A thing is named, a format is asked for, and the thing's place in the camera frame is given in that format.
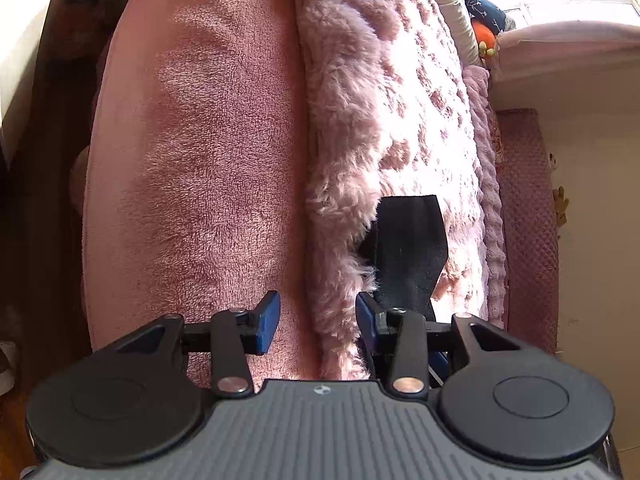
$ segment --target pink cushion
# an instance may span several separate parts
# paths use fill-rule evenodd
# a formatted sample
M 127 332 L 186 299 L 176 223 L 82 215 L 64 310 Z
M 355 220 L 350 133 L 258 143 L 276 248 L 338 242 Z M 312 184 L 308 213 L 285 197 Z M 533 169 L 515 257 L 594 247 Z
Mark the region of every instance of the pink cushion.
M 111 42 L 84 204 L 94 348 L 168 312 L 283 299 L 264 377 L 314 378 L 305 309 L 305 85 L 294 0 L 130 0 Z M 195 373 L 207 380 L 207 364 Z

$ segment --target white wall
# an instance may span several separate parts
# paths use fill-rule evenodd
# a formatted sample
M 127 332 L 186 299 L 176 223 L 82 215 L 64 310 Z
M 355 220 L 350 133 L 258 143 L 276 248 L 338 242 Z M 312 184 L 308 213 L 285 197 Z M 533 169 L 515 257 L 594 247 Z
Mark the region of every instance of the white wall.
M 537 109 L 558 162 L 552 184 L 570 200 L 559 231 L 558 349 L 612 391 L 620 450 L 640 447 L 639 89 L 636 62 L 496 84 L 491 95 L 497 110 Z

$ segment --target bed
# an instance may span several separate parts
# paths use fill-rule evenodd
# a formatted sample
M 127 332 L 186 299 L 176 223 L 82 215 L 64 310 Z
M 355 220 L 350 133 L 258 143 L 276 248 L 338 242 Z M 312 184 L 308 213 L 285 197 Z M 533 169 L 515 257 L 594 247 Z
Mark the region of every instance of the bed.
M 357 246 L 381 197 L 425 194 L 437 195 L 449 239 L 437 319 L 464 310 L 539 344 L 540 305 L 523 332 L 509 301 L 535 258 L 512 261 L 510 243 L 528 251 L 544 231 L 557 317 L 556 232 L 518 227 L 531 209 L 513 172 L 526 166 L 517 131 L 544 164 L 546 153 L 531 116 L 523 126 L 495 114 L 489 84 L 461 62 L 435 0 L 130 0 L 86 171 L 94 348 L 168 312 L 193 322 L 251 308 L 276 288 L 282 321 L 270 354 L 250 362 L 257 383 L 363 377 L 354 296 L 376 285 Z M 535 214 L 554 220 L 539 170 L 525 172 L 542 186 Z M 191 373 L 207 381 L 204 362 Z

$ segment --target pillow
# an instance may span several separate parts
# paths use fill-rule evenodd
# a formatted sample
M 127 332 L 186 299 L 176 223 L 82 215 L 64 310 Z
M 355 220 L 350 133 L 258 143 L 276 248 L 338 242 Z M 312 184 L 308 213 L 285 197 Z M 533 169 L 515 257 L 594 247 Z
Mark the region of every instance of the pillow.
M 480 65 L 478 42 L 464 0 L 436 0 L 463 66 Z

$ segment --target silver bolt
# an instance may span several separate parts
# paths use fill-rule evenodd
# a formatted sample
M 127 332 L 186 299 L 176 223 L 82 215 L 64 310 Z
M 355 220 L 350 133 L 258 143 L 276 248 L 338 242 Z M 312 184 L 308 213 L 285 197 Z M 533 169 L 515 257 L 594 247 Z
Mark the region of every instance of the silver bolt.
M 424 383 L 416 377 L 400 377 L 394 381 L 393 387 L 401 394 L 419 394 L 424 389 Z
M 218 381 L 218 389 L 228 394 L 241 394 L 249 387 L 249 383 L 242 377 L 223 377 Z

